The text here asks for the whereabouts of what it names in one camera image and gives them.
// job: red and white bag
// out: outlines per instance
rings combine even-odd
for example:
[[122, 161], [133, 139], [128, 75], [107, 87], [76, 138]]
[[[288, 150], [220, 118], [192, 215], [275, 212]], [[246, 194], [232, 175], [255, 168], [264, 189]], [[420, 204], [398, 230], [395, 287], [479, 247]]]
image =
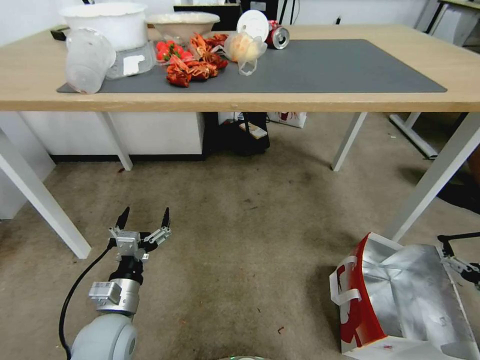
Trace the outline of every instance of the red and white bag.
[[457, 289], [435, 246], [369, 233], [330, 275], [341, 352], [359, 360], [479, 360]]
[[306, 112], [267, 112], [270, 121], [290, 125], [296, 128], [303, 128], [307, 121]]

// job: metal stand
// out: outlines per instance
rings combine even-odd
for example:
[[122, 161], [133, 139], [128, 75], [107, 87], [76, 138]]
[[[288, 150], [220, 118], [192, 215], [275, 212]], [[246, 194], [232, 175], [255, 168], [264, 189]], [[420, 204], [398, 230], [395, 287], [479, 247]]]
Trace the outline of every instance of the metal stand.
[[334, 172], [339, 171], [340, 167], [342, 167], [345, 157], [347, 156], [350, 150], [350, 147], [352, 146], [355, 140], [355, 137], [357, 136], [360, 130], [360, 127], [364, 123], [364, 120], [367, 117], [367, 115], [368, 115], [368, 112], [356, 112], [353, 115], [353, 119], [351, 120], [350, 126], [346, 131], [346, 135], [343, 138], [343, 141], [341, 142], [340, 148], [338, 149], [335, 155], [335, 158], [333, 159], [333, 163], [331, 164], [331, 169]]
[[428, 142], [423, 140], [413, 129], [415, 122], [419, 118], [421, 112], [412, 112], [406, 121], [403, 121], [397, 114], [391, 114], [390, 120], [396, 125], [400, 131], [414, 143], [417, 148], [428, 158], [435, 159], [439, 154]]
[[480, 113], [468, 114], [404, 202], [383, 236], [398, 242], [480, 144]]
[[75, 255], [80, 259], [86, 259], [91, 249], [89, 243], [1, 129], [0, 169], [5, 172]]
[[118, 155], [121, 164], [125, 170], [130, 171], [133, 168], [132, 160], [130, 159], [129, 152], [127, 151], [125, 145], [120, 140], [119, 134], [115, 129], [112, 117], [108, 112], [97, 112], [98, 119], [100, 123], [105, 128], [106, 133], [108, 134], [108, 139], [115, 150], [115, 153]]

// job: table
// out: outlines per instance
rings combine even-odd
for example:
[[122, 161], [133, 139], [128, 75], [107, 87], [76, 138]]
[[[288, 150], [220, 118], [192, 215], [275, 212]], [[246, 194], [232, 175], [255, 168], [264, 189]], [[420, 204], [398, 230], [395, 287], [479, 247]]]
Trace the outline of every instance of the table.
[[[401, 25], [290, 26], [292, 39], [366, 39], [448, 89], [437, 93], [57, 93], [65, 44], [42, 32], [0, 48], [0, 111], [98, 112], [127, 170], [132, 163], [109, 112], [351, 112], [332, 164], [338, 171], [367, 112], [470, 112], [383, 235], [398, 241], [480, 143], [480, 57]], [[90, 246], [0, 132], [0, 168], [79, 258]]]
[[[438, 2], [439, 13], [428, 34], [459, 47], [463, 46], [480, 19], [480, 3], [465, 0], [438, 0]], [[413, 130], [420, 115], [421, 112], [412, 112], [403, 121], [397, 114], [391, 114], [390, 120], [427, 158], [434, 159], [438, 156], [437, 151]]]

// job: crushed can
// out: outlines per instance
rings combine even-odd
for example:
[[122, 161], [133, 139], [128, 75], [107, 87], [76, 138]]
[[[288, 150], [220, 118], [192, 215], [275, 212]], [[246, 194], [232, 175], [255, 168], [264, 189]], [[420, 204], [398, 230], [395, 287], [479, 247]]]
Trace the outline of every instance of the crushed can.
[[266, 38], [266, 43], [269, 48], [285, 49], [290, 42], [290, 33], [276, 20], [268, 21], [269, 33]]

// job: bag handle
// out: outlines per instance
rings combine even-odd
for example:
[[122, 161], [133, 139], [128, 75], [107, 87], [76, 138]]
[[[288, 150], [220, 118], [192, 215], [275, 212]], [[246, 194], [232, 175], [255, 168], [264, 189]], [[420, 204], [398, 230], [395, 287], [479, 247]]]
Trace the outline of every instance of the bag handle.
[[335, 271], [330, 274], [330, 299], [337, 304], [338, 306], [349, 302], [350, 300], [353, 299], [359, 299], [361, 300], [362, 297], [360, 296], [360, 292], [358, 289], [350, 289], [345, 292], [339, 293], [339, 280], [337, 276], [337, 271], [339, 270], [340, 267], [346, 265], [346, 264], [356, 264], [357, 263], [357, 257], [356, 256], [347, 256], [343, 261], [340, 262], [340, 264], [336, 267]]

